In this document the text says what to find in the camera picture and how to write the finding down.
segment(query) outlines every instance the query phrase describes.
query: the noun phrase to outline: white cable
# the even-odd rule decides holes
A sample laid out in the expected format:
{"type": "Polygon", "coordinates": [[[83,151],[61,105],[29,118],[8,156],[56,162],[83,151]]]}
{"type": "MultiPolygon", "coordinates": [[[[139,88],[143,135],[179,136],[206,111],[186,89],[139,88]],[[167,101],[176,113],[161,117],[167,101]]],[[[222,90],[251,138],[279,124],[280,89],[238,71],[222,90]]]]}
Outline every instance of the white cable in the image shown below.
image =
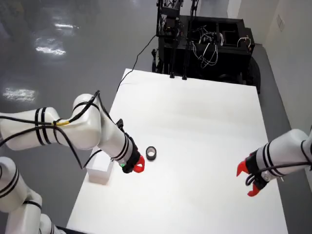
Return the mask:
{"type": "Polygon", "coordinates": [[[217,62],[218,62],[218,47],[217,47],[217,45],[215,45],[215,46],[214,46],[214,53],[213,53],[213,55],[211,56],[210,60],[207,61],[205,58],[203,58],[203,60],[202,60],[200,66],[201,66],[201,68],[205,68],[207,65],[209,65],[209,66],[214,66],[214,65],[216,65],[217,62]],[[211,60],[213,59],[215,53],[216,53],[216,59],[215,59],[214,62],[211,62],[211,60]]]}
{"type": "Polygon", "coordinates": [[[222,33],[220,33],[220,36],[221,36],[221,46],[223,46],[224,38],[223,38],[222,33]]]}
{"type": "Polygon", "coordinates": [[[201,42],[201,37],[202,37],[202,34],[200,33],[200,31],[199,31],[199,35],[200,35],[200,38],[199,38],[199,43],[198,43],[198,44],[200,44],[200,42],[201,42]]]}
{"type": "Polygon", "coordinates": [[[193,41],[192,41],[192,44],[193,44],[193,52],[194,52],[194,55],[196,56],[197,59],[199,59],[199,57],[197,56],[196,47],[195,47],[193,41]]]}
{"type": "Polygon", "coordinates": [[[238,47],[238,44],[239,44],[240,40],[242,40],[242,39],[245,39],[245,41],[246,41],[247,39],[249,40],[249,46],[248,46],[248,48],[249,48],[250,45],[252,44],[252,40],[251,40],[249,37],[240,38],[240,39],[238,40],[238,42],[237,42],[237,47],[238,47]]]}
{"type": "Polygon", "coordinates": [[[205,56],[206,50],[207,50],[207,48],[208,48],[209,45],[210,45],[210,43],[208,43],[208,45],[206,46],[206,49],[205,49],[205,51],[204,51],[204,53],[203,53],[203,57],[205,56]]]}

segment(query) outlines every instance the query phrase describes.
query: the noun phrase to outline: white wall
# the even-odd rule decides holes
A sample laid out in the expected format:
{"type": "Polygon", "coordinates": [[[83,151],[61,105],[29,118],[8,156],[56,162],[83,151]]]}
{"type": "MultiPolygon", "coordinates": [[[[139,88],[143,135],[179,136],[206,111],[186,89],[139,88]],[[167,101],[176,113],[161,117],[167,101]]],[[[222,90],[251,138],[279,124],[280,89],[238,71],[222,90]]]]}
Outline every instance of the white wall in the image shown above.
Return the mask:
{"type": "Polygon", "coordinates": [[[228,17],[236,19],[242,0],[229,0],[228,17]]]}
{"type": "Polygon", "coordinates": [[[279,0],[241,0],[237,18],[252,29],[256,43],[264,44],[279,0]]]}
{"type": "MultiPolygon", "coordinates": [[[[312,1],[280,0],[265,42],[277,87],[292,128],[312,125],[312,1]],[[277,14],[285,28],[278,28],[277,14]]],[[[312,188],[312,173],[307,173],[312,188]]]]}

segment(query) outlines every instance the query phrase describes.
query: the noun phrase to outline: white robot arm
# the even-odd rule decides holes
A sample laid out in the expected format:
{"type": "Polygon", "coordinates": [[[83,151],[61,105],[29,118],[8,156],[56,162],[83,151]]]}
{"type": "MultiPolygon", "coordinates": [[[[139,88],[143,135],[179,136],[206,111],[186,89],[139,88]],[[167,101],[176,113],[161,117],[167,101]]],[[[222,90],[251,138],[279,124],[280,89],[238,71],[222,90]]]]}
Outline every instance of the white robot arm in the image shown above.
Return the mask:
{"type": "Polygon", "coordinates": [[[72,143],[81,150],[89,150],[98,146],[112,160],[117,161],[125,173],[142,172],[144,158],[137,151],[133,139],[123,131],[122,127],[119,128],[113,123],[98,97],[99,94],[78,96],[74,101],[72,117],[69,119],[61,119],[52,107],[14,114],[0,113],[0,132],[4,139],[9,139],[4,143],[12,150],[34,148],[56,142],[66,146],[71,146],[72,143]],[[71,121],[82,112],[83,114],[79,118],[71,121]],[[11,119],[1,120],[4,117],[29,120],[31,123],[11,119]],[[31,130],[35,126],[38,128],[35,131],[31,130]],[[28,132],[12,137],[23,131],[28,132]]]}
{"type": "MultiPolygon", "coordinates": [[[[98,146],[112,160],[118,162],[124,173],[144,171],[145,161],[133,139],[123,130],[120,120],[113,123],[102,105],[99,91],[94,95],[78,96],[69,119],[59,118],[52,107],[4,114],[0,113],[0,132],[3,141],[12,150],[23,150],[41,145],[59,144],[82,150],[98,146]]],[[[41,214],[41,196],[27,187],[15,163],[0,157],[0,211],[9,213],[6,234],[63,234],[48,216],[41,214]]]]}
{"type": "Polygon", "coordinates": [[[312,166],[312,132],[308,137],[303,131],[293,129],[250,153],[239,163],[236,176],[241,172],[250,174],[246,185],[253,184],[253,190],[248,195],[255,196],[270,180],[307,166],[312,166]]]}

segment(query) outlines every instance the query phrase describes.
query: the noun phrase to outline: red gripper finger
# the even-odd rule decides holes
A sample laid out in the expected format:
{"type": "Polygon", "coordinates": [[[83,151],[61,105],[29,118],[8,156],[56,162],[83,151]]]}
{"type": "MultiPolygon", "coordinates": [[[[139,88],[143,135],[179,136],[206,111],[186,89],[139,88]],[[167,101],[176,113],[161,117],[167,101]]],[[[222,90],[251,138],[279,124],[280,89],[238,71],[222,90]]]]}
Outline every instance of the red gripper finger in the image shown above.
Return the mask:
{"type": "Polygon", "coordinates": [[[244,161],[241,161],[237,167],[237,173],[236,173],[236,176],[239,176],[239,174],[241,172],[246,172],[247,174],[249,174],[248,170],[247,170],[247,167],[246,167],[246,160],[244,161]]]}
{"type": "Polygon", "coordinates": [[[247,194],[248,196],[256,196],[259,192],[260,190],[253,184],[253,190],[249,191],[247,194]]]}
{"type": "Polygon", "coordinates": [[[133,170],[136,172],[136,173],[141,173],[144,171],[144,167],[145,167],[145,160],[143,158],[143,156],[141,155],[140,156],[140,159],[138,160],[137,164],[135,165],[135,167],[133,168],[133,170]]]}

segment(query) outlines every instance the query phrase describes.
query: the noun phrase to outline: white table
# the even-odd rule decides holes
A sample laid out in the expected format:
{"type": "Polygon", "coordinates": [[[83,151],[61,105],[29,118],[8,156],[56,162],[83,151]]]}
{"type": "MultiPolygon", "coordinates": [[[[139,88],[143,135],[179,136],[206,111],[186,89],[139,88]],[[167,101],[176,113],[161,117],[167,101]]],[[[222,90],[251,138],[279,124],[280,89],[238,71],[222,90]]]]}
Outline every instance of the white table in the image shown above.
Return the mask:
{"type": "Polygon", "coordinates": [[[238,163],[267,142],[256,88],[133,71],[111,109],[144,155],[143,173],[114,165],[86,176],[67,228],[92,234],[285,234],[277,182],[248,197],[238,163]]]}

